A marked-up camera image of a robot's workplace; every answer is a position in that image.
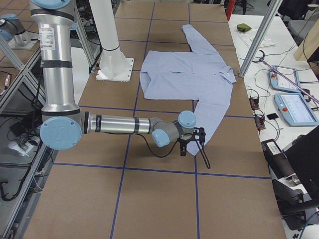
green object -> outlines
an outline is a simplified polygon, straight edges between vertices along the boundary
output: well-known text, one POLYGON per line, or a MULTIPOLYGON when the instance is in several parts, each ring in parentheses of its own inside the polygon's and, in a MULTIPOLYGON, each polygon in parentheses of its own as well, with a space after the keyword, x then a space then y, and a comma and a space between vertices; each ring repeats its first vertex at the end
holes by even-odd
POLYGON ((242 23, 237 25, 237 29, 241 32, 246 32, 246 31, 249 31, 251 27, 248 26, 247 24, 242 23))

shirt sleeve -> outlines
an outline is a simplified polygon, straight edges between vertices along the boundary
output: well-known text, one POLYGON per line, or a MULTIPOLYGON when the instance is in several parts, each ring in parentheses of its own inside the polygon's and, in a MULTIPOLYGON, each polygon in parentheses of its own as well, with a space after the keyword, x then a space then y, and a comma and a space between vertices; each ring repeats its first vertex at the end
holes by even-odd
POLYGON ((216 49, 192 25, 187 24, 181 28, 193 52, 199 54, 217 53, 216 49))

clear plastic bag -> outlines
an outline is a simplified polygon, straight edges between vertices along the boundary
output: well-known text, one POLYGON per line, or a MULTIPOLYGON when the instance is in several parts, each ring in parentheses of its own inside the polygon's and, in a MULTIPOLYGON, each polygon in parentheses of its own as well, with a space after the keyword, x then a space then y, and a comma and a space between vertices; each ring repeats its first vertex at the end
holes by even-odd
MULTIPOLYGON (((258 28, 252 28, 249 31, 241 32, 238 29, 235 30, 235 32, 239 35, 239 37, 246 43, 248 47, 251 46, 256 34, 257 34, 258 28)), ((267 36, 264 36, 264 39, 262 40, 262 43, 259 47, 265 47, 265 46, 273 46, 275 45, 274 42, 271 41, 271 39, 267 36)))

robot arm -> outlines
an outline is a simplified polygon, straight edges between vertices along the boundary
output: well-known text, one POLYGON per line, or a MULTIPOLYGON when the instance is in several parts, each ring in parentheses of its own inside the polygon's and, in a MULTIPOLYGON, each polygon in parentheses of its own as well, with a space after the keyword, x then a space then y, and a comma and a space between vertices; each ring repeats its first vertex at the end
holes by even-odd
POLYGON ((83 133, 111 132, 152 134, 158 147, 177 139, 186 144, 194 140, 196 117, 184 111, 178 119, 165 123, 159 118, 130 118, 82 113, 74 102, 69 29, 74 24, 71 0, 30 0, 31 16, 39 26, 41 67, 46 90, 42 108, 42 141, 57 150, 73 147, 83 133))
POLYGON ((0 17, 0 35, 5 41, 10 41, 14 38, 15 42, 20 46, 31 42, 31 38, 19 18, 12 13, 0 17))

label sticker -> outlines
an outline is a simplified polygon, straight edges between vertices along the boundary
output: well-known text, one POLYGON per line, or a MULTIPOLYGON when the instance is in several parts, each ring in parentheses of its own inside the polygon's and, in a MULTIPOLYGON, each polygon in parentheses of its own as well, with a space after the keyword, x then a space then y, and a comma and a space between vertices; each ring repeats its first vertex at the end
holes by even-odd
POLYGON ((39 28, 41 50, 55 50, 53 27, 39 28))
POLYGON ((268 142, 267 146, 269 147, 269 149, 273 153, 273 155, 281 153, 274 142, 268 142))

